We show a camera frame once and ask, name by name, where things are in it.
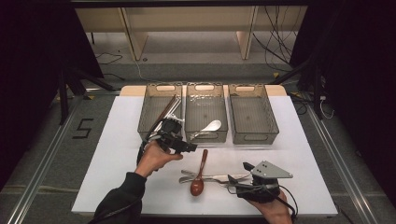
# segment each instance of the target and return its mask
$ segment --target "metal spoon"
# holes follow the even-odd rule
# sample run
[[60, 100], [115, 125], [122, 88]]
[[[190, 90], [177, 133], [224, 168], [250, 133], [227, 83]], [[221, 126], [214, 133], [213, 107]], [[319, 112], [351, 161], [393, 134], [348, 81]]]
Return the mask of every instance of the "metal spoon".
[[221, 127], [221, 121], [218, 119], [212, 120], [204, 129], [199, 131], [198, 133], [193, 133], [190, 136], [190, 140], [194, 139], [196, 136], [200, 134], [210, 134], [210, 132], [217, 131]]
[[191, 182], [190, 192], [192, 196], [198, 196], [204, 190], [204, 180], [202, 179], [202, 171], [204, 170], [205, 162], [207, 157], [207, 149], [204, 149], [202, 154], [201, 167], [199, 168], [198, 176], [195, 177]]

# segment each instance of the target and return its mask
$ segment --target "black sleeve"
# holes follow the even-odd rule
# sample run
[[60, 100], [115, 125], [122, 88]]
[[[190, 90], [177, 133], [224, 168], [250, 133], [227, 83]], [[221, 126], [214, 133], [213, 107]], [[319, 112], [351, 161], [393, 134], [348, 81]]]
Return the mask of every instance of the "black sleeve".
[[141, 175], [127, 173], [122, 185], [99, 203], [90, 224], [139, 223], [146, 180]]

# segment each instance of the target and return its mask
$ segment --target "translucent storage container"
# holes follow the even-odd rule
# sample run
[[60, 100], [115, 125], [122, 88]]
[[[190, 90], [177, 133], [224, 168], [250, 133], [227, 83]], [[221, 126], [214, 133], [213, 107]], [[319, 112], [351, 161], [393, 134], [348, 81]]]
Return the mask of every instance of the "translucent storage container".
[[271, 145], [279, 134], [263, 84], [230, 84], [230, 118], [236, 145]]
[[[142, 105], [142, 112], [140, 114], [139, 126], [137, 131], [142, 140], [149, 133], [154, 122], [161, 115], [163, 110], [172, 100], [174, 95], [182, 99], [183, 84], [176, 83], [149, 83], [146, 87], [144, 102]], [[173, 113], [181, 119], [182, 104]]]
[[[225, 142], [228, 122], [222, 84], [209, 82], [188, 83], [185, 119], [184, 131], [187, 142]], [[217, 131], [192, 137], [215, 119], [221, 121], [221, 126]]]

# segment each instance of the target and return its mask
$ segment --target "white tabletop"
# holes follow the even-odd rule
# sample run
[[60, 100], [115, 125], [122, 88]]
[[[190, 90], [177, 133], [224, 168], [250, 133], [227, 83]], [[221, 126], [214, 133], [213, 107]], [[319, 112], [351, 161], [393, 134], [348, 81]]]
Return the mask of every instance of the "white tabletop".
[[[248, 174], [243, 168], [244, 161], [253, 165], [269, 161], [293, 174], [291, 179], [278, 181], [293, 194], [299, 216], [335, 216], [337, 211], [331, 195], [291, 99], [289, 96], [270, 96], [269, 99], [279, 128], [279, 135], [271, 146], [235, 146], [229, 131], [224, 144], [198, 146], [195, 152], [183, 153], [183, 160], [166, 164], [148, 178], [142, 213], [159, 216], [259, 215], [256, 208], [215, 182], [205, 182], [204, 192], [198, 197], [190, 194], [190, 183], [178, 183], [183, 176], [182, 169], [198, 172], [203, 149], [208, 148], [204, 175]], [[72, 212], [92, 215], [105, 195], [123, 182], [125, 173], [134, 171], [141, 144], [137, 125], [142, 104], [143, 96], [115, 99]], [[291, 197], [285, 193], [294, 207]]]

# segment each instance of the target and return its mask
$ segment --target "human hand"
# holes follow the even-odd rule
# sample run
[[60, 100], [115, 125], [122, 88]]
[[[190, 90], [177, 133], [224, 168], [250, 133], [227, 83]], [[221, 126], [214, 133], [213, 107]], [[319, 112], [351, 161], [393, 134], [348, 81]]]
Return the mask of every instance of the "human hand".
[[157, 141], [149, 142], [145, 147], [145, 153], [139, 164], [137, 164], [135, 173], [148, 177], [153, 171], [163, 168], [169, 161], [179, 161], [183, 159], [181, 154], [170, 154], [171, 150], [166, 152], [158, 145]]
[[[282, 190], [280, 191], [278, 197], [285, 202], [287, 201], [286, 195]], [[292, 223], [289, 208], [277, 199], [274, 199], [270, 203], [257, 203], [250, 200], [247, 201], [255, 206], [270, 224]]]

